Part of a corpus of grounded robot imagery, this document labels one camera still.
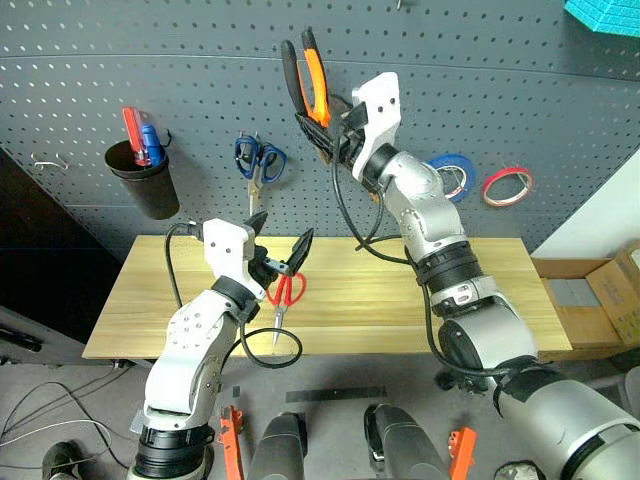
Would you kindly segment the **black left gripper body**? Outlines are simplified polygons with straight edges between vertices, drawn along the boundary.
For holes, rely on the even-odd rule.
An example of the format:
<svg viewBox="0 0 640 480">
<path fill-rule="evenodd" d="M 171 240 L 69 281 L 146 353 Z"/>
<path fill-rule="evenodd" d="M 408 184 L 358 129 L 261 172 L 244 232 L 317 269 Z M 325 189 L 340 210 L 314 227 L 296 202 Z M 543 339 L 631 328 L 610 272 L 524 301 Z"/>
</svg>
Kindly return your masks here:
<svg viewBox="0 0 640 480">
<path fill-rule="evenodd" d="M 268 250 L 263 246 L 254 248 L 253 259 L 248 263 L 248 271 L 263 289 L 267 291 L 280 275 L 289 275 L 289 266 L 283 261 L 276 261 L 268 256 Z"/>
</svg>

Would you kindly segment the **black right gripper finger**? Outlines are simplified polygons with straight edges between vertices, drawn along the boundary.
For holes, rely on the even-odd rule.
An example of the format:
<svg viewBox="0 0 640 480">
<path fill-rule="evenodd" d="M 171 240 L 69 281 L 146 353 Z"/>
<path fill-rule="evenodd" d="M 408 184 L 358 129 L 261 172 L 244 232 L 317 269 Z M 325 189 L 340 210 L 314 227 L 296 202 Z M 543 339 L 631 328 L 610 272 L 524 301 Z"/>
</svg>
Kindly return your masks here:
<svg viewBox="0 0 640 480">
<path fill-rule="evenodd" d="M 345 137 L 342 118 L 331 120 L 328 127 L 323 127 L 311 117 L 301 113 L 296 113 L 295 119 L 307 140 L 323 152 L 330 162 L 344 162 Z"/>
<path fill-rule="evenodd" d="M 349 118 L 353 110 L 353 104 L 350 101 L 333 93 L 329 94 L 328 106 L 332 120 Z"/>
</svg>

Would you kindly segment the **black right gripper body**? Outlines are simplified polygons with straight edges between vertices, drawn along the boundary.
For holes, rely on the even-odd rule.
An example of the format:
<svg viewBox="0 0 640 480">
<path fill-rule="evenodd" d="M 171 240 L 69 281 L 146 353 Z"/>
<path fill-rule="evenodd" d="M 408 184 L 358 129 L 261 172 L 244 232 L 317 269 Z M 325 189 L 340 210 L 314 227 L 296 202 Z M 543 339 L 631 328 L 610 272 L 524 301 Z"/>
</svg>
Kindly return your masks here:
<svg viewBox="0 0 640 480">
<path fill-rule="evenodd" d="M 329 127 L 331 160 L 351 169 L 365 140 L 364 127 L 368 124 L 365 105 L 338 114 Z"/>
</svg>

